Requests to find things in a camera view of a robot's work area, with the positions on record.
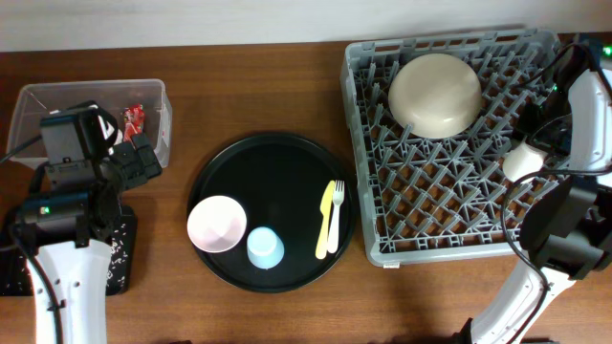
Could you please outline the white plastic fork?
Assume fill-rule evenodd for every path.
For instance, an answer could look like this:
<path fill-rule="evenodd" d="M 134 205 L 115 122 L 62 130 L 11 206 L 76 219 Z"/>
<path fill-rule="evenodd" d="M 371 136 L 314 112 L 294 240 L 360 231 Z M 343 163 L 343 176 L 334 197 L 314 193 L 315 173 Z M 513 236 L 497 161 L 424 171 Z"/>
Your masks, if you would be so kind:
<path fill-rule="evenodd" d="M 340 207 L 344 201 L 344 181 L 336 181 L 335 189 L 332 197 L 333 209 L 329 227 L 327 251 L 335 253 L 339 247 L 339 213 Z"/>

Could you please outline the pink bowl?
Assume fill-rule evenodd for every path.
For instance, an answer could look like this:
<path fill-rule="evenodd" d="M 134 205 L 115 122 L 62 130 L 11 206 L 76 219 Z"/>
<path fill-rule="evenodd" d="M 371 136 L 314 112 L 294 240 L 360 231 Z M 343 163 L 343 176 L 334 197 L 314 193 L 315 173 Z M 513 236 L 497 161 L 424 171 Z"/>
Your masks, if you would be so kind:
<path fill-rule="evenodd" d="M 186 223 L 191 243 L 208 253 L 220 253 L 235 247 L 246 227 L 246 211 L 228 196 L 203 199 L 190 210 Z"/>

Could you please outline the red snack wrapper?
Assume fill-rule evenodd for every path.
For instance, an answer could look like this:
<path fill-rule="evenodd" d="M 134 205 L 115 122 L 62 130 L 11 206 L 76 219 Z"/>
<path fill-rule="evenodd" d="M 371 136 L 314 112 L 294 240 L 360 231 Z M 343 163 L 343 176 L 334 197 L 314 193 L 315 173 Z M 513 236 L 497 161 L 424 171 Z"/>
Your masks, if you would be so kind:
<path fill-rule="evenodd" d="M 143 132 L 145 112 L 141 104 L 126 108 L 123 111 L 124 130 L 123 140 L 131 141 L 134 135 Z"/>

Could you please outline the yellow plastic knife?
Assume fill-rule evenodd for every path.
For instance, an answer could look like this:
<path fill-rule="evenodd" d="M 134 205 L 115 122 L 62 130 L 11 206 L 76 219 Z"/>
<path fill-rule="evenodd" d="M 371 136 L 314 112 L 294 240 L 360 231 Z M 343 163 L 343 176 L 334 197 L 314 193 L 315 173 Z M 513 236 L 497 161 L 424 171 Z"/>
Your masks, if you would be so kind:
<path fill-rule="evenodd" d="M 317 238 L 317 246 L 315 255 L 318 260 L 322 260 L 327 255 L 327 238 L 328 238 L 328 229 L 329 229 L 329 217 L 331 211 L 331 203 L 333 198 L 333 193 L 335 190 L 336 182 L 331 180 L 322 195 L 321 202 L 319 205 L 319 211 L 322 216 L 321 226 Z"/>

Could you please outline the light blue cup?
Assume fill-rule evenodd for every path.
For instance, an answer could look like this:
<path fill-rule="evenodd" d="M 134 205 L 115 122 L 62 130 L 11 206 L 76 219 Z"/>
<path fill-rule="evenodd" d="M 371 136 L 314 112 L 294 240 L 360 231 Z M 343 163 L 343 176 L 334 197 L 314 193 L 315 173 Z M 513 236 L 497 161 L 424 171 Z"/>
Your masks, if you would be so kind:
<path fill-rule="evenodd" d="M 250 262 L 259 269 L 271 269 L 284 257 L 284 244 L 268 227 L 253 229 L 247 238 L 247 254 Z"/>

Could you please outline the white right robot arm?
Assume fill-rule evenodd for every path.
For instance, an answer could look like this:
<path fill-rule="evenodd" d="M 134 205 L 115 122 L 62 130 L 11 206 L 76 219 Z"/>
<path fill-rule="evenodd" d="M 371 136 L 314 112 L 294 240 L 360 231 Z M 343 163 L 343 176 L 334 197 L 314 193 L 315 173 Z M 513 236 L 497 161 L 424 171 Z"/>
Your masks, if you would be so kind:
<path fill-rule="evenodd" d="M 511 188 L 537 178 L 560 184 L 526 213 L 519 239 L 502 231 L 518 258 L 492 303 L 467 320 L 454 343 L 518 343 L 550 303 L 611 263 L 611 53 L 576 36 L 547 66 L 555 88 L 506 157 Z"/>

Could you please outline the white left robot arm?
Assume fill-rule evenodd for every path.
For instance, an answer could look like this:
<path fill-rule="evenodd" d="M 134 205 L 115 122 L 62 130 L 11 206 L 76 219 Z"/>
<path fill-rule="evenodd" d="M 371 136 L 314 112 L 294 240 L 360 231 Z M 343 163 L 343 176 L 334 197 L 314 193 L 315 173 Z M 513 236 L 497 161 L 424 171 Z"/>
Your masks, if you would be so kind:
<path fill-rule="evenodd" d="M 104 343 L 107 279 L 129 278 L 138 219 L 121 202 L 125 190 L 162 173 L 148 137 L 109 147 L 92 134 L 45 134 L 49 162 L 37 175 L 10 234 L 27 259 L 39 343 Z"/>

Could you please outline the beige plate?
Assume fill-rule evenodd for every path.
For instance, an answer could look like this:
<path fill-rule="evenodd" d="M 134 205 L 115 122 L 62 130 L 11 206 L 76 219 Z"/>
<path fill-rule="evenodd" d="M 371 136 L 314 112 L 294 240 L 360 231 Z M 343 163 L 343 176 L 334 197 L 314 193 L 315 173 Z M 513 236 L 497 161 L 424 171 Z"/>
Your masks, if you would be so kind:
<path fill-rule="evenodd" d="M 482 106 L 473 68 L 449 54 L 425 54 L 406 63 L 388 92 L 392 117 L 425 139 L 445 139 L 469 128 Z"/>

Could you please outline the white cup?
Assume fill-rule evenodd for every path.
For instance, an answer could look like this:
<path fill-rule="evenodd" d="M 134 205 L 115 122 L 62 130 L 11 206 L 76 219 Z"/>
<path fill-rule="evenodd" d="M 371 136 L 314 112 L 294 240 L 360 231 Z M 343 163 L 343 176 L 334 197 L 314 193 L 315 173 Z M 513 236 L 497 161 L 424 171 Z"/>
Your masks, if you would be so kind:
<path fill-rule="evenodd" d="M 521 142 L 506 156 L 502 171 L 505 177 L 514 183 L 525 175 L 539 171 L 544 165 L 546 156 L 546 152 Z"/>

